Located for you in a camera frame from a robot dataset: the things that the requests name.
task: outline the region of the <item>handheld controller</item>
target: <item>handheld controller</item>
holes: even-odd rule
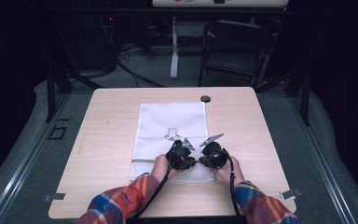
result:
[[[200,157],[199,160],[200,163],[204,164],[206,167],[220,168],[227,162],[228,152],[214,141],[221,136],[223,136],[222,133],[209,137],[200,145],[200,147],[205,146],[205,148],[201,151],[204,156]]]
[[[180,139],[173,142],[170,150],[165,154],[170,166],[175,170],[187,170],[197,162],[194,157],[189,157],[194,148],[185,138],[184,142]]]

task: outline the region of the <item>white towel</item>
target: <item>white towel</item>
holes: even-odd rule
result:
[[[131,180],[144,172],[151,172],[152,161],[170,150],[173,144],[167,139],[170,137],[182,141],[187,138],[196,149],[191,151],[190,156],[196,160],[202,156],[200,144],[208,138],[205,103],[141,104],[132,153],[135,162],[131,165]],[[172,179],[188,182],[211,180],[214,180],[214,174],[201,164]]]

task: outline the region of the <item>table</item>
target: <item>table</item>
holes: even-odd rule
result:
[[[292,212],[289,190],[255,92],[247,87],[98,89],[89,102],[57,193],[52,218],[77,218],[99,193],[130,184],[132,148],[142,103],[199,102],[206,104],[209,135],[223,133],[218,143],[235,156],[245,178],[264,193],[279,198]],[[220,181],[167,183],[141,217],[233,216],[229,187]]]
[[[289,0],[226,0],[225,4],[215,4],[213,0],[153,0],[153,7],[281,7]],[[177,20],[172,17],[172,62],[170,78],[178,77],[179,54],[177,49]]]

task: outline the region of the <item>person's left hand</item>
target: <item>person's left hand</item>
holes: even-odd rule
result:
[[[167,173],[168,161],[164,154],[161,154],[156,157],[155,165],[153,166],[152,175],[161,183],[164,179],[165,174]],[[173,178],[175,175],[181,173],[182,171],[171,169],[170,174],[168,175],[168,180]]]

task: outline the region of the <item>sleeve cuff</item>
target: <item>sleeve cuff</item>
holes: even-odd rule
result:
[[[235,198],[237,204],[239,204],[242,209],[245,208],[246,204],[254,197],[262,194],[263,192],[248,180],[240,182],[240,184],[235,187]]]

